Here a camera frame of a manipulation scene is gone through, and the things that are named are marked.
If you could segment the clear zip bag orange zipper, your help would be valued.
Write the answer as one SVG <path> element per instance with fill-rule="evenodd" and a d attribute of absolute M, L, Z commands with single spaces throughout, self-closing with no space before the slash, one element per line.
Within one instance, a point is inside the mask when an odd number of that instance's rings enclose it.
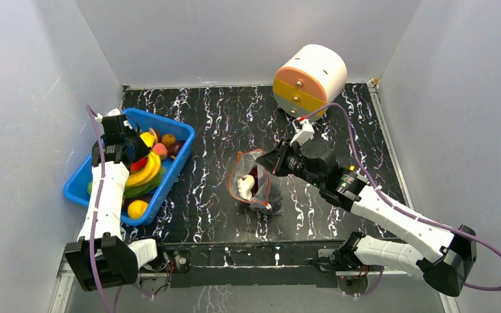
<path fill-rule="evenodd" d="M 240 151 L 230 173 L 227 187 L 230 195 L 250 210 L 264 215 L 281 215 L 284 200 L 279 178 L 257 163 L 261 149 Z"/>

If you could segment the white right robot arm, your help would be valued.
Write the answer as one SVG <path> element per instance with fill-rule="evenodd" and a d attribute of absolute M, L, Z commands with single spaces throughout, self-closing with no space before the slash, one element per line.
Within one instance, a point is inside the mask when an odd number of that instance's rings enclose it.
<path fill-rule="evenodd" d="M 357 171 L 340 166 L 334 150 L 307 142 L 304 146 L 283 140 L 257 158 L 257 163 L 278 177 L 296 176 L 319 189 L 320 196 L 335 207 L 366 218 L 399 238 L 375 239 L 355 231 L 333 252 L 321 250 L 315 264 L 323 271 L 357 270 L 379 265 L 422 278 L 445 295 L 460 295 L 476 261 L 475 232 L 461 225 L 455 234 L 420 222 L 409 208 L 398 212 L 394 200 L 375 190 Z"/>

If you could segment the red toy grapes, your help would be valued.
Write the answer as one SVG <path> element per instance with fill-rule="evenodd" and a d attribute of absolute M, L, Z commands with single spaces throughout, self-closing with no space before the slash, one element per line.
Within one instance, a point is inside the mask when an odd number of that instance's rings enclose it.
<path fill-rule="evenodd" d="M 249 172 L 249 174 L 253 177 L 254 179 L 254 184 L 255 185 L 258 185 L 259 182 L 258 182 L 258 167 L 257 166 L 254 166 L 251 171 Z"/>

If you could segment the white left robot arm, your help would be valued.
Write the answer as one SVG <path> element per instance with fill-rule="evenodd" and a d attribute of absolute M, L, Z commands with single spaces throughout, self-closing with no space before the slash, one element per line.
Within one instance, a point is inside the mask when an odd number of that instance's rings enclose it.
<path fill-rule="evenodd" d="M 135 283 L 139 270 L 161 271 L 169 261 L 155 239 L 130 244 L 121 238 L 121 208 L 129 179 L 129 166 L 149 148 L 128 121 L 114 109 L 106 115 L 91 113 L 102 128 L 89 157 L 91 195 L 77 240 L 65 246 L 65 258 L 84 291 Z"/>

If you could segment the yellow toy banana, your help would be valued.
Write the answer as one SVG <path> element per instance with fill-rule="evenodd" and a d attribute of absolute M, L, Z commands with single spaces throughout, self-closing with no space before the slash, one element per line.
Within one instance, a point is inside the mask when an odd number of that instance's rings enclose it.
<path fill-rule="evenodd" d="M 161 162 L 160 157 L 156 153 L 150 152 L 146 165 L 140 171 L 130 174 L 126 182 L 126 187 L 141 186 L 153 180 L 159 173 Z"/>

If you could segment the white toy garlic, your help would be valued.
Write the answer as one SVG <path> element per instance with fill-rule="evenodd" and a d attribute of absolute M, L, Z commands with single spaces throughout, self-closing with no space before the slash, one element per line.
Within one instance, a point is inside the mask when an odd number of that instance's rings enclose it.
<path fill-rule="evenodd" d="M 252 190 L 254 185 L 254 179 L 251 175 L 244 175 L 242 178 L 239 178 L 237 180 L 237 190 L 239 196 L 244 200 L 250 201 L 253 197 Z"/>

